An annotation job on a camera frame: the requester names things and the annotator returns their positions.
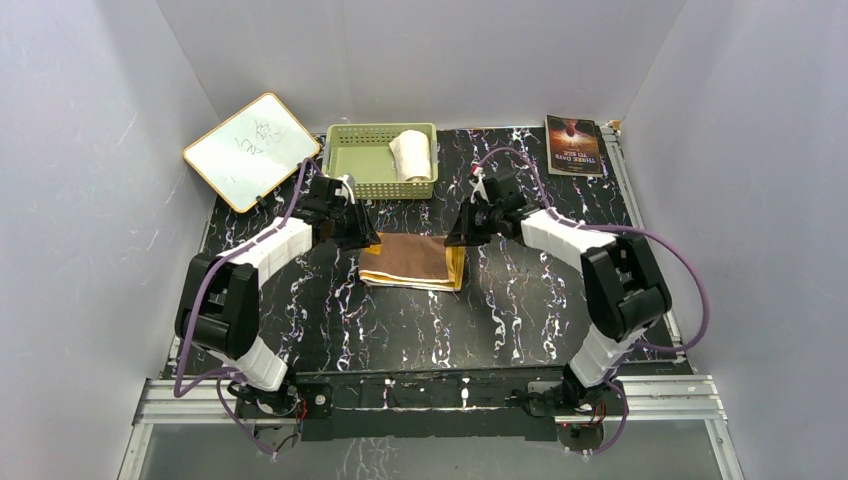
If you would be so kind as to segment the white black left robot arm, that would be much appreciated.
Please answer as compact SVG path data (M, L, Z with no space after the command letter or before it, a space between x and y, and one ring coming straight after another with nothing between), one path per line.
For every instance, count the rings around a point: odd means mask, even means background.
M297 387L285 380L286 362L259 334L261 288L291 261L326 242L340 250L380 244L349 174L315 178L289 217L277 218L257 235L218 255L189 263L175 319L182 346L221 360L229 372L260 392L275 416L294 411Z

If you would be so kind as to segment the orange brown towel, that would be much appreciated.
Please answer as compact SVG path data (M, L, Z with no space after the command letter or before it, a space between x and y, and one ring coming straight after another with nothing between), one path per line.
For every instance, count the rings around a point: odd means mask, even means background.
M379 232L381 243L363 249L358 273L367 285L459 292L466 252L445 246L444 236Z

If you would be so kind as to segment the white terry towel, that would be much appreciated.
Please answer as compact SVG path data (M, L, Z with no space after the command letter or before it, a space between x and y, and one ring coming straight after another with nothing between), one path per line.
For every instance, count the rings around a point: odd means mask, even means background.
M432 178L429 137L417 130L405 130L389 143L399 182L430 181Z

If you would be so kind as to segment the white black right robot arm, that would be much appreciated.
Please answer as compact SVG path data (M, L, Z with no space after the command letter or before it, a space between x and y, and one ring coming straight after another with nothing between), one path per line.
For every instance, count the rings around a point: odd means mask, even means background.
M579 227L554 208L531 205L516 179L472 173L473 191L460 204L448 246L481 246L493 236L540 250L577 270L592 322L563 375L565 405L590 413L603 399L600 384L643 332L672 307L648 239Z

